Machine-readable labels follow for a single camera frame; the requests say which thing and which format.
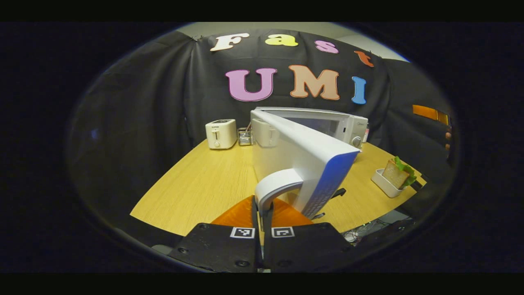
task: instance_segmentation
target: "sandwich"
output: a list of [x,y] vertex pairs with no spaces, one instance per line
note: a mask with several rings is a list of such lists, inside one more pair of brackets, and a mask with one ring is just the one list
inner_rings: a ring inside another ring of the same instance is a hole
[[414,170],[409,165],[402,164],[398,156],[388,161],[382,176],[398,190],[411,185],[417,179]]

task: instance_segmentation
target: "orange tab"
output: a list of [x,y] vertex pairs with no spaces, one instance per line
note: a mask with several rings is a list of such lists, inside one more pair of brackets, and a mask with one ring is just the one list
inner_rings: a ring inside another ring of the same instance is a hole
[[[250,196],[240,201],[211,222],[211,224],[233,227],[253,227],[251,211],[253,198],[254,196]],[[272,227],[300,226],[308,224],[313,224],[313,222],[295,210],[288,203],[280,199],[275,199],[273,201]]]
[[417,106],[417,105],[413,105],[413,113],[415,115],[420,115],[420,116],[423,116],[423,117],[426,117],[426,118],[429,118],[429,119],[432,119],[432,120],[435,120],[435,121],[439,121],[441,122],[442,124],[446,124],[446,125],[450,125],[450,118],[447,114],[441,112],[441,111],[438,111],[436,109],[432,109],[432,108],[428,108],[428,107],[423,107],[423,106]]
[[247,197],[238,202],[226,212],[217,217],[211,224],[233,227],[253,227],[251,208],[254,196]]

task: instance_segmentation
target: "pen holder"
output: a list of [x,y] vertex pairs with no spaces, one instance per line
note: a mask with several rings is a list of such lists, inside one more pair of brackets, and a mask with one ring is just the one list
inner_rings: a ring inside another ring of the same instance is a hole
[[382,176],[382,173],[384,172],[384,169],[378,169],[373,177],[371,177],[371,180],[382,189],[384,193],[390,198],[394,198],[398,196],[406,187],[404,187],[402,190],[398,190],[396,187],[394,187],[387,179]]
[[251,129],[238,128],[238,145],[253,145],[253,134]]

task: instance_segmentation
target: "table surface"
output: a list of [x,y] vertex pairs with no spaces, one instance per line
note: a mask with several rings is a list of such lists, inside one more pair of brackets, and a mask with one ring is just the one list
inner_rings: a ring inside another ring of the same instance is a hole
[[[371,177],[394,156],[364,143],[340,187],[347,192],[330,200],[314,223],[329,222],[339,232],[370,222],[397,208],[415,194],[408,186],[389,198]],[[155,227],[187,235],[197,223],[211,223],[241,200],[254,195],[257,178],[252,146],[210,150],[204,140],[176,163],[140,199],[131,216]],[[415,170],[417,181],[425,185]]]

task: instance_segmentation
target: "microwave knob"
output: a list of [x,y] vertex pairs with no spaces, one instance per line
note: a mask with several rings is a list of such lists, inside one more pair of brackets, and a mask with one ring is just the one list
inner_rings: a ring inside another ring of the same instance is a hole
[[357,136],[357,137],[353,138],[353,140],[351,141],[351,145],[352,146],[360,146],[361,142],[362,142],[362,139],[360,138],[360,136]]

